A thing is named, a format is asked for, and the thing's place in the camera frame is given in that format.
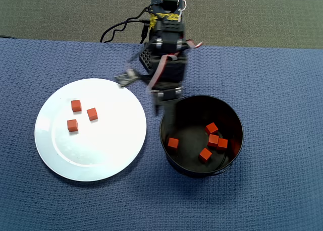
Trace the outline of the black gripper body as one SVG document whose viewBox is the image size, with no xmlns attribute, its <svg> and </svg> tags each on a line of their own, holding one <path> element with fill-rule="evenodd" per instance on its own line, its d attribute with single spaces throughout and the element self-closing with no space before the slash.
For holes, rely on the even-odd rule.
<svg viewBox="0 0 323 231">
<path fill-rule="evenodd" d="M 154 103 L 177 99 L 182 94 L 186 58 L 161 58 L 152 76 Z"/>
</svg>

